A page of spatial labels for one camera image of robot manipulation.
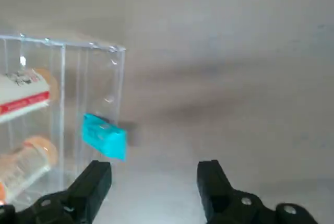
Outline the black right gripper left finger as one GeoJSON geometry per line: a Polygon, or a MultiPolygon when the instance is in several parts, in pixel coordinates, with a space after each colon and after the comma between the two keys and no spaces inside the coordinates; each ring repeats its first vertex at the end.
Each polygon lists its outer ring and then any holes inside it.
{"type": "Polygon", "coordinates": [[[1,223],[93,223],[111,185],[110,162],[94,160],[66,190],[44,195],[21,211],[1,206],[1,223]]]}

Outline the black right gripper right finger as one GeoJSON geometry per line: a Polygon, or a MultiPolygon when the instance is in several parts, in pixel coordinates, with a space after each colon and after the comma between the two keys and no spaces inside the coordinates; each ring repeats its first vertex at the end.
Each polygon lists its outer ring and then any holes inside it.
{"type": "Polygon", "coordinates": [[[218,160],[197,165],[197,187],[207,223],[316,223],[302,206],[279,203],[266,207],[255,194],[236,190],[230,184],[218,160]]]}

